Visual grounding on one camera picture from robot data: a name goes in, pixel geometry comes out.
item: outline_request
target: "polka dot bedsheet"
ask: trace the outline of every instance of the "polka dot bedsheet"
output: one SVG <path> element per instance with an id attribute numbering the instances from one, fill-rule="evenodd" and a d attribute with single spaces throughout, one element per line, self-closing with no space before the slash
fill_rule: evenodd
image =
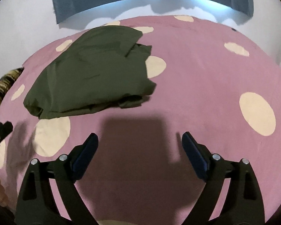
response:
<path id="1" fill-rule="evenodd" d="M 255 43 L 230 27 L 190 16 L 115 21 L 143 32 L 152 45 L 147 75 L 157 84 L 141 107 L 109 108 L 38 120 L 23 100 L 38 75 L 84 32 L 32 55 L 0 106 L 0 122 L 14 131 L 0 147 L 0 178 L 15 208 L 32 158 L 56 159 L 92 132 L 99 148 L 75 185 L 96 220 L 114 224 L 179 225 L 203 187 L 182 150 L 189 131 L 212 153 L 247 158 L 257 176 L 268 220 L 281 204 L 281 70 Z M 68 218 L 57 186 L 52 189 Z M 219 215 L 229 182 L 211 218 Z"/>

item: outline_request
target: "striped fabric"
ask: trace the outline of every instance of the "striped fabric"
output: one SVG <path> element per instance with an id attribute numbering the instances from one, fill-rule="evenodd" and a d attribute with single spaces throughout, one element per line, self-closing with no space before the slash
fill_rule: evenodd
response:
<path id="1" fill-rule="evenodd" d="M 14 82 L 18 79 L 23 70 L 24 68 L 11 70 L 0 79 L 0 105 L 4 96 L 8 90 L 10 90 L 11 86 L 13 86 Z"/>

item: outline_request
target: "oval spot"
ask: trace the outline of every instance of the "oval spot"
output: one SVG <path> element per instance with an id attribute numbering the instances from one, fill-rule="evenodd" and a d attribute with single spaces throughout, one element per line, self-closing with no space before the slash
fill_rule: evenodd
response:
<path id="1" fill-rule="evenodd" d="M 112 21 L 110 23 L 105 24 L 104 26 L 108 26 L 108 25 L 120 25 L 120 21 Z"/>
<path id="2" fill-rule="evenodd" d="M 244 119 L 257 133 L 269 136 L 275 131 L 274 111 L 261 95 L 253 92 L 243 93 L 240 96 L 240 110 Z"/>
<path id="3" fill-rule="evenodd" d="M 154 31 L 153 27 L 135 27 L 134 29 L 141 31 L 143 34 L 151 33 Z"/>
<path id="4" fill-rule="evenodd" d="M 99 225 L 135 225 L 133 223 L 115 221 L 115 220 L 102 220 L 98 221 Z"/>
<path id="5" fill-rule="evenodd" d="M 245 48 L 243 48 L 242 46 L 240 46 L 234 42 L 225 43 L 224 46 L 230 52 L 234 52 L 238 55 L 245 56 L 245 57 L 248 57 L 250 55 L 249 52 Z"/>
<path id="6" fill-rule="evenodd" d="M 162 58 L 149 56 L 145 61 L 145 66 L 147 68 L 148 78 L 153 78 L 160 75 L 166 68 L 166 63 Z"/>
<path id="7" fill-rule="evenodd" d="M 69 48 L 70 44 L 72 44 L 72 40 L 66 40 L 60 46 L 56 47 L 56 51 L 57 52 L 62 52 L 64 50 L 66 50 L 67 48 Z"/>
<path id="8" fill-rule="evenodd" d="M 192 16 L 178 15 L 178 16 L 174 16 L 174 18 L 185 22 L 194 21 L 194 18 Z"/>
<path id="9" fill-rule="evenodd" d="M 22 84 L 18 90 L 16 92 L 14 92 L 14 94 L 11 97 L 11 100 L 15 100 L 16 98 L 18 98 L 23 92 L 24 92 L 25 86 L 24 84 Z"/>
<path id="10" fill-rule="evenodd" d="M 41 119 L 35 126 L 33 148 L 42 157 L 54 156 L 64 146 L 69 133 L 69 117 Z"/>
<path id="11" fill-rule="evenodd" d="M 0 169 L 4 166 L 4 160 L 5 160 L 5 150 L 6 150 L 6 142 L 3 140 L 0 143 Z"/>

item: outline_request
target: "black device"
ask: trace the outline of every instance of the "black device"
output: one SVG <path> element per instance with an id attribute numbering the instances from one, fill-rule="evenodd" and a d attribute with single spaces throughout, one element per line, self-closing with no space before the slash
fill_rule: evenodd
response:
<path id="1" fill-rule="evenodd" d="M 59 156 L 55 161 L 31 160 L 21 185 L 15 218 L 0 207 L 0 224 L 98 225 L 74 186 L 83 177 L 98 144 L 97 135 L 92 133 L 82 145 L 76 146 L 68 155 Z M 219 154 L 211 154 L 189 132 L 183 134 L 182 146 L 198 178 L 206 182 L 199 199 L 182 225 L 265 224 L 261 192 L 248 160 L 233 162 L 224 160 Z M 56 180 L 71 220 L 59 214 L 49 183 L 50 178 Z M 209 220 L 226 178 L 231 181 L 221 214 Z"/>

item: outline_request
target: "blue gripper pad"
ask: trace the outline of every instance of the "blue gripper pad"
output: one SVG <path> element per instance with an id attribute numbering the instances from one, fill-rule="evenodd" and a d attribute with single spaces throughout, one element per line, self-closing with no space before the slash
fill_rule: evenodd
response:
<path id="1" fill-rule="evenodd" d="M 203 150 L 199 149 L 199 144 L 189 132 L 185 132 L 182 135 L 182 146 L 196 172 L 197 177 L 206 182 L 208 178 L 207 171 L 210 166 L 210 161 L 206 156 L 207 153 L 201 153 Z"/>
<path id="2" fill-rule="evenodd" d="M 69 155 L 72 156 L 72 180 L 80 180 L 90 164 L 99 145 L 98 136 L 91 133 L 83 145 L 76 146 Z"/>

